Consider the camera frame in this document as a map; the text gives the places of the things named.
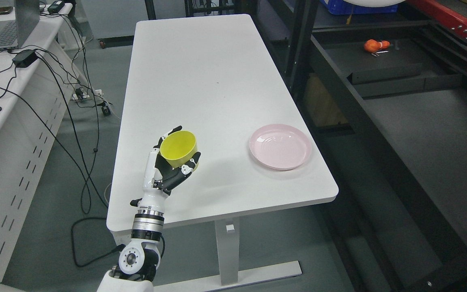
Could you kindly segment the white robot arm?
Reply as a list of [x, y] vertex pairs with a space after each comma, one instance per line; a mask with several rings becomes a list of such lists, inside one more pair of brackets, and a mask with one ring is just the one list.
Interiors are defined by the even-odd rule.
[[142, 205], [136, 199], [131, 205], [138, 207], [134, 216], [131, 240], [120, 252], [118, 263], [108, 270], [98, 286], [98, 292], [153, 292], [153, 280], [161, 262], [158, 244], [162, 239], [164, 215], [153, 206]]

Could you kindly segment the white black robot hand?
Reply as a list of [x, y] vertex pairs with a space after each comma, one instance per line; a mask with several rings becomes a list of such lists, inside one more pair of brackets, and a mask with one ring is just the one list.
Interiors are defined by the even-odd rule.
[[181, 185], [199, 165], [201, 153], [198, 151], [183, 166], [172, 168], [160, 155], [161, 142], [171, 133], [183, 131], [182, 126], [175, 127], [161, 137], [148, 154], [144, 173], [144, 196], [138, 203], [139, 208], [152, 209], [163, 212], [164, 201], [170, 196], [172, 190]]

